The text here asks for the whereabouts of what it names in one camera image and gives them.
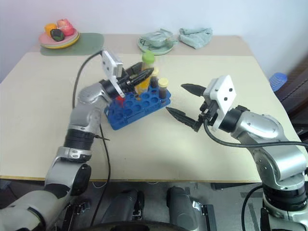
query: green placemat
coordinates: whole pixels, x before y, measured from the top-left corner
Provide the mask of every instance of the green placemat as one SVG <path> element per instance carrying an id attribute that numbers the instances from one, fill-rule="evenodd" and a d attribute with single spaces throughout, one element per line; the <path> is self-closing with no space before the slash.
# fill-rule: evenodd
<path id="1" fill-rule="evenodd" d="M 104 37 L 98 33 L 80 33 L 78 41 L 70 47 L 63 49 L 40 48 L 42 55 L 89 55 L 99 51 L 104 44 Z"/>

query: yellow cap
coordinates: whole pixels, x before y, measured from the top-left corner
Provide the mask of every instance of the yellow cap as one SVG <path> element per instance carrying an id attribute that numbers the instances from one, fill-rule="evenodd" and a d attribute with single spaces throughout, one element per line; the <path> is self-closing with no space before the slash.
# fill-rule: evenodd
<path id="1" fill-rule="evenodd" d="M 158 86 L 160 86 L 161 88 L 166 88 L 168 86 L 168 79 L 167 78 L 160 78 L 158 80 Z"/>
<path id="2" fill-rule="evenodd" d="M 157 67 L 154 67 L 154 70 L 153 70 L 153 72 L 152 72 L 151 76 L 156 77 L 156 76 L 158 76 L 158 73 L 159 73 L 158 68 L 157 68 Z"/>

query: test tube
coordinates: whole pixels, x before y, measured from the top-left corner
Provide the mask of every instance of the test tube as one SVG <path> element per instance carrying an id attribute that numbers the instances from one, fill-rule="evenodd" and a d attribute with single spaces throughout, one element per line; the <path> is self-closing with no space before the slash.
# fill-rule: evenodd
<path id="1" fill-rule="evenodd" d="M 160 99 L 165 99 L 167 97 L 167 86 L 168 86 L 168 79 L 167 78 L 160 78 L 158 80 L 158 96 Z"/>
<path id="2" fill-rule="evenodd" d="M 150 81 L 150 84 L 151 84 L 151 87 L 152 88 L 157 88 L 157 85 L 158 85 L 158 68 L 157 67 L 154 67 L 154 71 L 152 72 L 151 74 L 151 81 Z"/>

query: white wall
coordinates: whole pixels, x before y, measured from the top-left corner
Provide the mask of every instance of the white wall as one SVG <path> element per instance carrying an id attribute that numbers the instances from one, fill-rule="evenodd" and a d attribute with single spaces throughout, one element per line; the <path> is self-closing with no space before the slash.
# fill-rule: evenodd
<path id="1" fill-rule="evenodd" d="M 267 77 L 308 54 L 307 0 L 0 0 L 0 81 L 60 18 L 105 34 L 210 26 L 215 35 L 242 36 Z"/>

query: floor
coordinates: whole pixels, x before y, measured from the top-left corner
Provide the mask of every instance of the floor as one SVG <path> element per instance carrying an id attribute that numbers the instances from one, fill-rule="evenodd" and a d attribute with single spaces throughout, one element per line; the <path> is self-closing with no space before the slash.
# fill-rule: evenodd
<path id="1" fill-rule="evenodd" d="M 12 181 L 9 186 L 0 181 L 3 189 L 0 191 L 0 208 L 13 202 L 23 194 L 42 189 L 42 185 L 29 184 L 27 181 Z M 155 220 L 169 222 L 168 207 L 166 206 L 166 193 L 168 188 L 178 186 L 190 191 L 191 198 L 202 203 L 214 205 L 217 230 L 218 231 L 238 231 L 241 230 L 241 208 L 246 194 L 259 184 L 249 184 L 226 188 L 224 190 L 213 190 L 209 183 L 195 182 L 160 182 L 149 184 L 146 182 L 112 182 L 107 189 L 95 223 L 99 223 L 111 200 L 120 192 L 135 188 L 145 194 L 144 220 Z M 75 229 L 81 229 L 90 225 L 92 215 L 98 203 L 103 188 L 96 189 L 92 183 L 89 184 L 87 191 L 82 195 L 84 199 L 90 199 L 91 207 L 86 213 L 77 216 L 74 223 Z M 248 201 L 245 223 L 247 231 L 258 231 L 260 220 L 260 209 L 262 206 L 262 191 L 255 192 Z M 206 231 L 204 217 L 197 212 L 199 230 Z"/>

